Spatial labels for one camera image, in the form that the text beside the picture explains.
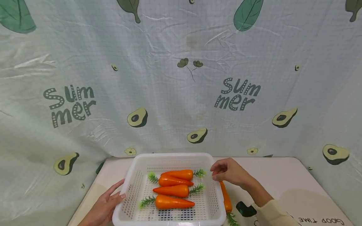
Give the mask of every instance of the right hand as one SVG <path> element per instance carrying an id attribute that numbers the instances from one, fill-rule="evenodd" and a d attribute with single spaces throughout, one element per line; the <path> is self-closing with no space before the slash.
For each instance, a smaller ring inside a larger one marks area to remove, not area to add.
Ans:
<path id="1" fill-rule="evenodd" d="M 240 186 L 246 191 L 259 184 L 259 182 L 254 177 L 252 177 L 232 158 L 216 161 L 211 166 L 210 171 L 212 171 L 213 180 L 226 180 L 227 182 Z"/>

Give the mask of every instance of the green carrot top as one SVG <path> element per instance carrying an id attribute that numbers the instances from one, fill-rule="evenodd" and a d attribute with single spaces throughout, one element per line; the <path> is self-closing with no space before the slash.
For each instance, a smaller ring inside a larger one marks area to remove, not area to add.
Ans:
<path id="1" fill-rule="evenodd" d="M 203 169 L 194 171 L 194 176 L 197 176 L 198 178 L 203 178 L 205 175 L 206 172 Z"/>
<path id="2" fill-rule="evenodd" d="M 154 184 L 158 182 L 158 178 L 156 177 L 154 172 L 150 172 L 147 177 Z"/>
<path id="3" fill-rule="evenodd" d="M 226 219 L 230 226 L 239 226 L 237 221 L 234 219 L 235 215 L 233 213 L 227 213 Z"/>
<path id="4" fill-rule="evenodd" d="M 199 192 L 202 191 L 204 188 L 205 188 L 205 186 L 204 186 L 203 184 L 198 184 L 197 186 L 193 187 L 193 188 L 190 190 L 189 195 L 199 193 Z"/>
<path id="5" fill-rule="evenodd" d="M 149 206 L 149 204 L 154 203 L 156 201 L 156 198 L 154 196 L 146 197 L 145 199 L 142 199 L 142 201 L 139 204 L 139 208 L 143 209 L 146 206 Z"/>

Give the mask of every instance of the basket rim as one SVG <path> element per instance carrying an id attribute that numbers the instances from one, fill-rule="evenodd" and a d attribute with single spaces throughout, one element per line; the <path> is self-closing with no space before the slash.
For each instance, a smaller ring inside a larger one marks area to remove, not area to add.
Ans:
<path id="1" fill-rule="evenodd" d="M 127 191 L 128 187 L 130 186 L 130 179 L 132 177 L 132 173 L 134 172 L 133 169 L 135 168 L 138 160 L 140 158 L 147 158 L 147 157 L 156 157 L 156 156 L 160 156 L 160 157 L 176 157 L 176 156 L 206 156 L 209 161 L 210 164 L 212 165 L 215 160 L 214 158 L 209 154 L 209 153 L 204 153 L 204 152 L 195 152 L 195 153 L 145 153 L 145 154 L 140 154 L 138 156 L 136 156 L 133 161 L 132 164 L 130 166 L 130 168 L 127 171 L 127 175 L 125 177 L 125 182 L 122 186 L 121 192 L 120 194 L 123 194 Z M 219 183 L 217 183 L 216 187 L 216 196 L 217 196 L 217 201 L 218 201 L 218 205 L 219 206 L 224 206 L 224 198 L 222 195 L 222 190 L 221 190 L 221 186 Z M 180 222 L 182 223 L 187 223 L 187 226 L 204 226 L 204 225 L 222 225 L 225 220 L 226 220 L 226 212 L 222 211 L 221 209 L 221 215 L 218 219 L 213 219 L 213 220 L 192 220 L 192 221 L 129 221 L 129 220 L 120 220 L 118 218 L 118 213 L 121 210 L 123 206 L 123 202 L 118 204 L 113 212 L 112 215 L 112 223 L 115 226 L 121 226 L 121 225 L 128 225 L 128 226 L 140 226 L 140 225 L 146 225 L 143 224 L 145 222 L 147 222 L 147 226 L 173 226 L 173 225 L 179 225 Z"/>

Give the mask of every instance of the carrot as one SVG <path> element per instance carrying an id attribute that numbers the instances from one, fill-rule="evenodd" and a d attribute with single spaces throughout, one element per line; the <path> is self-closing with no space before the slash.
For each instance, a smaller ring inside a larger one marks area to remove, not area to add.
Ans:
<path id="1" fill-rule="evenodd" d="M 203 189 L 204 189 L 204 185 L 199 184 L 199 185 L 193 187 L 189 191 L 189 187 L 187 185 L 181 184 L 181 185 L 170 186 L 170 187 L 154 188 L 153 192 L 156 192 L 157 194 L 160 194 L 160 195 L 168 195 L 168 196 L 176 196 L 179 198 L 186 198 L 190 194 L 198 193 L 198 192 L 202 191 Z"/>
<path id="2" fill-rule="evenodd" d="M 226 191 L 224 182 L 220 181 L 220 185 L 221 185 L 221 190 L 222 190 L 223 196 L 224 196 L 224 206 L 225 206 L 225 211 L 226 211 L 227 222 L 229 223 L 230 226 L 239 226 L 237 221 L 234 219 L 235 215 L 231 212 L 232 204 L 231 204 L 229 194 Z"/>
<path id="3" fill-rule="evenodd" d="M 142 209 L 151 203 L 155 203 L 158 209 L 186 209 L 195 205 L 194 202 L 185 199 L 173 198 L 166 195 L 157 195 L 156 198 L 149 196 L 148 198 L 143 199 L 139 208 Z"/>
<path id="4" fill-rule="evenodd" d="M 197 176 L 198 178 L 203 178 L 203 176 L 206 174 L 206 172 L 204 170 L 176 170 L 176 171 L 169 171 L 169 172 L 164 172 L 162 175 L 169 175 L 169 176 L 173 176 L 179 179 L 184 179 L 184 180 L 192 180 L 192 178 L 194 176 Z"/>
<path id="5" fill-rule="evenodd" d="M 161 175 L 160 178 L 157 178 L 156 175 L 153 172 L 150 172 L 148 174 L 148 179 L 152 182 L 152 183 L 159 183 L 159 185 L 161 186 L 175 186 L 175 185 L 180 185 L 180 184 L 184 184 L 187 186 L 193 186 L 194 183 L 191 181 L 187 181 L 187 180 L 182 180 L 179 178 L 174 178 L 173 176 L 169 176 L 169 175 Z"/>

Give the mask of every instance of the left hand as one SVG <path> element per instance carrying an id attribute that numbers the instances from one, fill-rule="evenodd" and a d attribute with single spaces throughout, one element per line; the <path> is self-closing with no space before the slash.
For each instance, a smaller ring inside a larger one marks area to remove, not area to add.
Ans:
<path id="1" fill-rule="evenodd" d="M 112 196 L 111 194 L 121 186 L 124 181 L 124 179 L 120 180 L 103 193 L 78 226 L 105 226 L 110 222 L 114 208 L 126 197 L 126 194 L 119 195 L 120 192 Z"/>

